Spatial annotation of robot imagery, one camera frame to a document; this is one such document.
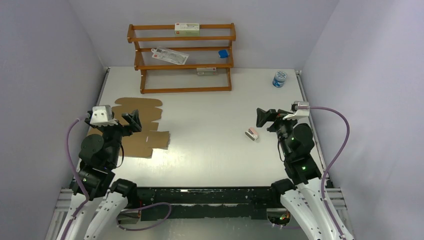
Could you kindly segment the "brown cardboard box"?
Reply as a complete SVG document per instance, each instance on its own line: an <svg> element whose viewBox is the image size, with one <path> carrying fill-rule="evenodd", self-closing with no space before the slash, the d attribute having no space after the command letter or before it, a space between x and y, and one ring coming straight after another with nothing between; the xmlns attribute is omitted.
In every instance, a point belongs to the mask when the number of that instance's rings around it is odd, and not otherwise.
<svg viewBox="0 0 424 240"><path fill-rule="evenodd" d="M163 103L154 98L122 97L115 100L112 107L114 117L122 124L127 122L122 118L123 113L132 113L138 110L141 123L141 132L122 138L125 157L151 158L153 149L166 149L169 145L170 133L158 131L162 116Z"/></svg>

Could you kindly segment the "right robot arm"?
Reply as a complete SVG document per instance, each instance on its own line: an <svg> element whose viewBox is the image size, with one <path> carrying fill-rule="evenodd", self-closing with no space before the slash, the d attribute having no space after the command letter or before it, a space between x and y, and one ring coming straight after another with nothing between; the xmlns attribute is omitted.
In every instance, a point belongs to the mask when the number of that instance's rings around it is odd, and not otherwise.
<svg viewBox="0 0 424 240"><path fill-rule="evenodd" d="M256 127L277 135L277 149L286 179L271 185L270 202L288 210L309 240L353 240L326 190L327 170L321 171L311 155L315 147L312 128L298 121L310 115L312 107L296 102L291 111L256 110Z"/></svg>

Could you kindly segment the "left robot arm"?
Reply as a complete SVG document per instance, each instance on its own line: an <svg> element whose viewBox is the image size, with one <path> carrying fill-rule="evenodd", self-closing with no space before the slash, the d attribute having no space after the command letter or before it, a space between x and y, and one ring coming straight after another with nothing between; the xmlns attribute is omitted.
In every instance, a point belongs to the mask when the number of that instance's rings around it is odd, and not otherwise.
<svg viewBox="0 0 424 240"><path fill-rule="evenodd" d="M139 210L142 201L137 185L126 179L114 180L118 160L124 158L122 139L142 130L139 111L123 113L123 125L115 119L110 105L94 106L83 117L84 121L100 134L86 136L78 157L79 168L71 167L74 182L70 185L73 203L70 204L59 240L100 240L125 208Z"/></svg>

